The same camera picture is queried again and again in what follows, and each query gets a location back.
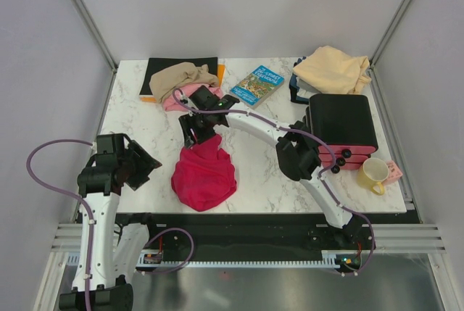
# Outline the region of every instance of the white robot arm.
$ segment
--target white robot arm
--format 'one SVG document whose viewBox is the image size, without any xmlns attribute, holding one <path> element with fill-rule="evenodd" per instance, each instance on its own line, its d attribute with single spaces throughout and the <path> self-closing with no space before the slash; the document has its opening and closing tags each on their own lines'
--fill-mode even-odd
<svg viewBox="0 0 464 311">
<path fill-rule="evenodd" d="M 276 148 L 281 171 L 310 192 L 334 234 L 350 237 L 359 230 L 360 225 L 354 222 L 352 214 L 334 201 L 334 189 L 329 180 L 320 174 L 318 143 L 295 133 L 307 131 L 304 123 L 299 121 L 289 125 L 269 120 L 256 112 L 243 114 L 249 112 L 244 104 L 229 95 L 219 99 L 204 86 L 195 91 L 190 100 L 202 110 L 193 108 L 195 113 L 179 118 L 187 148 L 213 137 L 216 125 L 246 131 Z M 79 266 L 72 282 L 72 292 L 60 295 L 59 308 L 86 310 L 84 295 L 87 289 L 91 293 L 92 307 L 130 311 L 133 302 L 131 280 L 140 252 L 149 240 L 149 232 L 146 225 L 129 224 L 124 227 L 120 243 L 113 253 L 113 229 L 121 187 L 126 183 L 137 189 L 161 164 L 121 133 L 98 136 L 96 144 L 97 153 L 78 176 L 79 194 L 85 198 L 94 218 L 89 220 L 83 212 Z M 89 240 L 91 226 L 94 228 L 93 237 Z M 90 250 L 88 242 L 93 243 Z M 91 261 L 90 274 L 85 269 L 88 259 Z"/>
</svg>

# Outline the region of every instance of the metal floor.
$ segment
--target metal floor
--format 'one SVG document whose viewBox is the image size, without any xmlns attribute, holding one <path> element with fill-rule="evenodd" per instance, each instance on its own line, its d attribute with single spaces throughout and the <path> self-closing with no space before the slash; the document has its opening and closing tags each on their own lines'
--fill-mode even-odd
<svg viewBox="0 0 464 311">
<path fill-rule="evenodd" d="M 68 292 L 75 267 L 61 290 Z M 136 274 L 133 311 L 444 310 L 427 256 L 373 257 L 358 277 L 316 269 L 186 268 Z"/>
</svg>

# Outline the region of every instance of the mug handle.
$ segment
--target mug handle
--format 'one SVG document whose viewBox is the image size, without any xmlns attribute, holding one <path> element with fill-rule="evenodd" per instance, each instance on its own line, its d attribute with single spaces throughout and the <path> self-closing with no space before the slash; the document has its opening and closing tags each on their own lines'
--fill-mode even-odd
<svg viewBox="0 0 464 311">
<path fill-rule="evenodd" d="M 380 188 L 380 191 L 376 190 L 376 188 L 375 188 L 376 186 L 378 186 Z M 377 194 L 377 195 L 384 195 L 385 194 L 385 188 L 384 188 L 384 185 L 381 182 L 377 182 L 372 188 L 370 188 L 370 190 L 374 194 Z"/>
</svg>

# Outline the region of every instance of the folded cloth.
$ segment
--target folded cloth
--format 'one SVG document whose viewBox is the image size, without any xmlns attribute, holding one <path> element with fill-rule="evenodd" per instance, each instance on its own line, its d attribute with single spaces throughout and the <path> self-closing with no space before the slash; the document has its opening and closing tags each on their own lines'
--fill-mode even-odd
<svg viewBox="0 0 464 311">
<path fill-rule="evenodd" d="M 153 74 L 150 79 L 150 90 L 156 102 L 163 103 L 175 88 L 192 83 L 219 86 L 219 79 L 216 75 L 208 73 L 207 65 L 195 67 L 193 63 L 182 62 Z"/>
<path fill-rule="evenodd" d="M 214 95 L 219 97 L 224 96 L 222 90 L 220 88 L 213 88 L 212 86 L 208 87 L 205 84 L 189 84 L 182 87 L 182 92 L 189 97 L 193 94 L 200 86 L 206 86 L 208 90 L 210 90 Z M 165 99 L 162 103 L 162 107 L 166 112 L 170 112 L 172 110 L 178 110 L 179 112 L 187 112 L 188 110 L 181 105 L 177 104 L 171 94 L 169 97 Z"/>
<path fill-rule="evenodd" d="M 203 212 L 218 206 L 237 189 L 235 167 L 224 149 L 219 149 L 222 137 L 182 148 L 175 165 L 171 186 L 183 204 Z"/>
<path fill-rule="evenodd" d="M 361 94 L 370 78 L 365 74 L 367 56 L 351 57 L 323 46 L 293 67 L 293 73 L 324 94 Z"/>
</svg>

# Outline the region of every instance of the tan towel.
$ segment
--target tan towel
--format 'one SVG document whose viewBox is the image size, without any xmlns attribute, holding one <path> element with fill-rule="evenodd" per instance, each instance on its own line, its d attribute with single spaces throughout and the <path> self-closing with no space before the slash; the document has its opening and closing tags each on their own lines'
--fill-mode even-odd
<svg viewBox="0 0 464 311">
<path fill-rule="evenodd" d="M 365 74 L 367 56 L 351 57 L 323 46 L 293 68 L 300 79 L 325 94 L 361 94 L 370 78 Z"/>
<path fill-rule="evenodd" d="M 219 79 L 216 75 L 208 73 L 207 65 L 195 67 L 193 63 L 182 62 L 153 74 L 150 79 L 150 90 L 157 103 L 163 103 L 175 88 L 192 83 L 216 87 L 219 86 Z"/>
</svg>

